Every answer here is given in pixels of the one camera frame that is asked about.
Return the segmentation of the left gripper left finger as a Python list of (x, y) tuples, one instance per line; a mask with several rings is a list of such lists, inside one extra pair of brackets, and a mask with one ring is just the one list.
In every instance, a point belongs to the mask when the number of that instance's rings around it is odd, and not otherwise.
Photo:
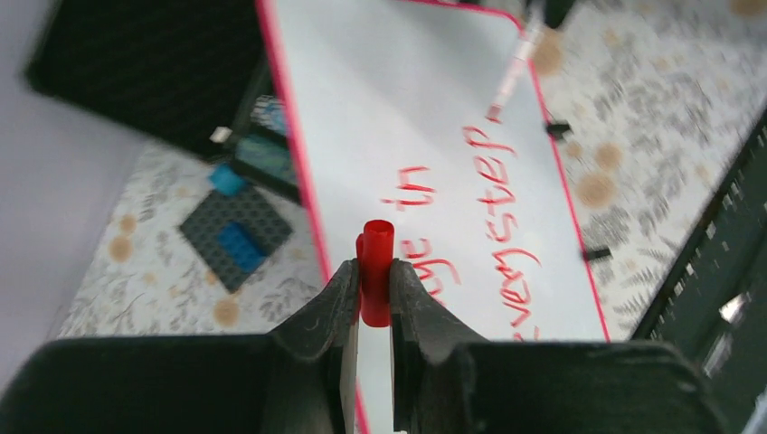
[(342, 262), (326, 286), (269, 332), (268, 433), (352, 433), (359, 264)]

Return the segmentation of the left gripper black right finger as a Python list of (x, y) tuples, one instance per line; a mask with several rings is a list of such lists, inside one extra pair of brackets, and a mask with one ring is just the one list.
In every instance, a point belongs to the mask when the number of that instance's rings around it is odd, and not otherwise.
[(452, 354), (487, 339), (433, 298), (410, 262), (392, 262), (389, 299), (394, 429), (463, 433), (465, 387)]

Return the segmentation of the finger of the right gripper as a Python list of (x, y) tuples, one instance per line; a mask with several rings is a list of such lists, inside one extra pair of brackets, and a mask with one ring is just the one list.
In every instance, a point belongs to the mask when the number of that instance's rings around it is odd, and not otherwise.
[(526, 13), (539, 12), (550, 29), (559, 29), (567, 20), (577, 0), (527, 0)]

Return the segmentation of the red marker cap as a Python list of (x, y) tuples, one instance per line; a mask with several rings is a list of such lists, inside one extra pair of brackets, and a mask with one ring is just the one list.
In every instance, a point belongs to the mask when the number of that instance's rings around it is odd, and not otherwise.
[(360, 266), (361, 317), (374, 328), (390, 325), (389, 270), (393, 262), (394, 227), (371, 220), (358, 235), (356, 256)]

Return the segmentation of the white red marker pen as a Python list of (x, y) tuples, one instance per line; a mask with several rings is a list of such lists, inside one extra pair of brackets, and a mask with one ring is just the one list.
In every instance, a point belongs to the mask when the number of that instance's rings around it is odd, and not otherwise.
[(515, 53), (510, 58), (507, 69), (497, 88), (486, 118), (494, 123), (499, 123), (499, 116), (512, 96), (516, 83), (523, 70), (528, 66), (530, 59), (534, 56), (539, 43), (544, 35), (544, 15), (541, 9), (532, 11), (529, 20), (526, 23), (521, 42), (518, 44)]

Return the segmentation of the pink framed whiteboard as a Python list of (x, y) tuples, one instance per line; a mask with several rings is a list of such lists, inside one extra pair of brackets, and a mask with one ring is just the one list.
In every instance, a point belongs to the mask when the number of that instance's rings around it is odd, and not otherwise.
[(532, 67), (486, 114), (511, 14), (437, 1), (259, 1), (302, 202), (326, 275), (364, 224), (488, 339), (605, 341), (606, 320)]

